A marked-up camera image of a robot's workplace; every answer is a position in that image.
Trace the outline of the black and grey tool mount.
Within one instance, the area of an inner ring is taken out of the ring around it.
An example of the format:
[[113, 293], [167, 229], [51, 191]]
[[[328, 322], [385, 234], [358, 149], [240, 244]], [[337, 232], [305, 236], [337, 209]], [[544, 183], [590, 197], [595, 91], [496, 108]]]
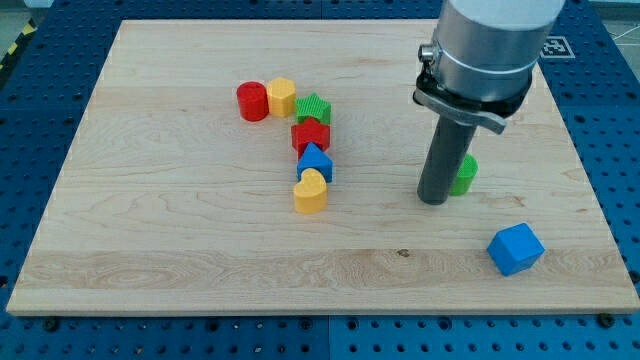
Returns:
[[531, 83], [532, 75], [529, 74], [525, 86], [515, 95], [483, 102], [445, 90], [428, 71], [422, 70], [416, 79], [413, 100], [460, 125], [481, 126], [500, 135], [507, 126], [507, 119], [521, 107]]

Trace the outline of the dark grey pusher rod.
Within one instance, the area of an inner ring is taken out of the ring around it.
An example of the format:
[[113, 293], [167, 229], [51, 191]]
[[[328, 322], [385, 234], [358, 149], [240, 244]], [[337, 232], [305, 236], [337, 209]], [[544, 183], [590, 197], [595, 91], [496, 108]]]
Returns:
[[424, 203], [440, 205], [448, 199], [475, 131], [475, 126], [439, 117], [417, 188]]

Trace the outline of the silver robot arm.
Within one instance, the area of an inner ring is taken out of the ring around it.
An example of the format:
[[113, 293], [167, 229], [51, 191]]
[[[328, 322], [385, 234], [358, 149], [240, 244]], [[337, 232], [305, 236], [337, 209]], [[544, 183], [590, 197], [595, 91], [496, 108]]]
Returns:
[[532, 83], [545, 39], [565, 0], [446, 0], [413, 100], [438, 114], [417, 194], [444, 203], [477, 128], [501, 134]]

